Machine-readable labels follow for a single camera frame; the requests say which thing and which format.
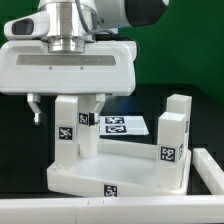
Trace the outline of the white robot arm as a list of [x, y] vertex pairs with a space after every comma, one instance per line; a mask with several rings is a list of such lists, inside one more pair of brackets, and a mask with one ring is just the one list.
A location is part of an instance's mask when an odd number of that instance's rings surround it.
[[86, 100], [92, 123], [105, 98], [135, 89], [137, 43], [117, 33], [150, 26], [169, 0], [40, 0], [34, 14], [4, 25], [0, 92], [24, 94], [39, 119], [42, 95]]

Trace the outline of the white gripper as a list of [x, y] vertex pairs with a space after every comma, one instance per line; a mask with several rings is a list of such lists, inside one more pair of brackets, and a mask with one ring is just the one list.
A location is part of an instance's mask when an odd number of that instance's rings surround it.
[[106, 95], [125, 96], [136, 86], [133, 41], [99, 41], [81, 54], [50, 53], [42, 41], [9, 41], [0, 49], [0, 92], [27, 94], [34, 124], [44, 123], [40, 95], [90, 96], [89, 125], [99, 122]]

